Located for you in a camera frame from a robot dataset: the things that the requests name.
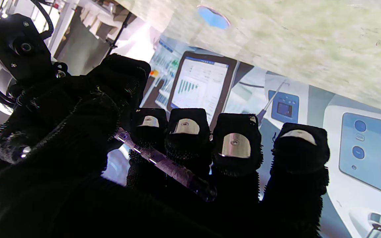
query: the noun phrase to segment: tablet display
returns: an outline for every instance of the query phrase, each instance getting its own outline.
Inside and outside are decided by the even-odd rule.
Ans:
[[[170,106],[203,108],[210,124],[220,100],[228,68],[228,64],[185,57]]]

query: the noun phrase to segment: robotic hand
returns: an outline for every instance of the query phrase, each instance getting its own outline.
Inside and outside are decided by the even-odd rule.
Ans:
[[[321,128],[284,124],[274,143],[271,179],[259,201],[257,169],[263,161],[255,114],[222,113],[210,141],[203,109],[138,108],[130,136],[142,149],[155,148],[216,187],[204,203],[131,149],[127,186],[150,194],[215,232],[280,237],[319,237],[321,196],[326,193],[330,151]],[[209,165],[213,162],[209,175]]]
[[[101,232],[118,225],[103,217],[107,203],[119,201],[130,206],[111,209],[128,216],[125,226],[137,227],[131,234],[147,232],[136,221],[145,217],[148,233],[159,231],[161,220],[169,232],[186,236],[259,230],[264,236],[319,236],[321,196],[328,185],[326,131],[284,124],[260,202],[256,170],[263,154],[256,115],[220,114],[211,135],[203,109],[174,109],[167,120],[163,110],[138,108],[150,66],[118,55],[86,76],[59,77],[36,29],[24,27],[24,36],[9,37],[20,35],[15,27],[25,21],[30,19],[16,15],[0,21],[0,39],[6,39],[0,41],[0,61],[17,80],[12,98],[0,95],[14,107],[0,127],[0,158],[13,164],[0,173],[0,237],[33,231],[31,237],[43,237],[47,227],[37,230],[36,223],[43,214],[54,219],[53,234]],[[14,60],[16,67],[9,67]],[[129,189],[100,177],[107,151],[121,145],[115,139],[119,131],[127,131],[128,141],[142,148],[130,151]],[[162,157],[151,161],[154,155]],[[205,200],[212,202],[197,196],[200,188],[209,191],[203,194],[212,195]],[[16,211],[22,220],[13,225]]]
[[[24,89],[12,116],[0,127],[0,158],[15,165],[12,171],[22,172],[13,181],[10,178],[14,172],[6,172],[0,185],[17,187],[28,174],[24,170],[29,169],[33,169],[36,183],[55,174],[62,181],[100,175],[107,164],[107,151],[120,147],[115,136],[123,130],[140,148],[130,151],[127,187],[139,191],[139,195],[127,201],[139,205],[131,205],[128,214],[152,208],[155,205],[147,202],[154,199],[209,228],[212,234],[242,236],[261,229],[266,235],[318,237],[321,196],[328,184],[324,167],[330,154],[326,131],[290,123],[283,126],[274,143],[271,178],[260,202],[257,169],[263,154],[256,115],[222,113],[212,134],[206,113],[200,108],[174,109],[167,120],[162,109],[138,108],[149,71],[145,62],[110,55],[86,76],[48,79]],[[142,157],[143,151],[151,149],[172,161],[167,167],[170,170],[160,170],[157,160]],[[196,186],[188,186],[194,193],[183,186],[183,181],[177,181],[186,176],[189,181],[197,181]],[[212,202],[196,195],[198,185],[204,183],[215,188]],[[67,210],[75,208],[78,199],[94,201],[95,194],[106,201],[128,198],[126,191],[113,193],[119,186],[99,176],[81,184],[84,188],[80,193],[73,192],[66,200]],[[142,200],[142,194],[151,199]],[[6,197],[16,198],[16,194]],[[92,214],[100,214],[104,208],[89,209]],[[80,226],[97,222],[77,211],[65,212],[70,217],[62,216],[63,222],[59,223],[72,219],[79,220]],[[174,223],[174,229],[201,232],[176,213],[165,216],[163,219]]]

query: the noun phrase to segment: laboratory image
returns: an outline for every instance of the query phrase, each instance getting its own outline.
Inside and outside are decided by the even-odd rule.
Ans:
[[[326,129],[330,184],[320,234],[381,238],[381,110],[163,35],[150,64],[142,107],[167,114],[172,108],[204,108],[210,128],[222,112],[257,115],[264,152],[259,199],[283,124]]]

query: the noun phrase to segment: white ceiling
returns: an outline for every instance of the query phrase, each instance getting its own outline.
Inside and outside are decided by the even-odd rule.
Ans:
[[[381,109],[381,0],[117,1],[166,36]]]

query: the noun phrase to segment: black glove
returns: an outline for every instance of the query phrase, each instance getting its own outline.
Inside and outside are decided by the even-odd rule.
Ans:
[[[23,149],[47,137],[91,93],[105,94],[119,109],[120,124],[129,127],[130,112],[139,106],[151,68],[148,63],[109,55],[86,76],[48,77],[24,90],[9,120],[0,126],[0,158],[21,160]],[[121,143],[110,138],[106,149]]]

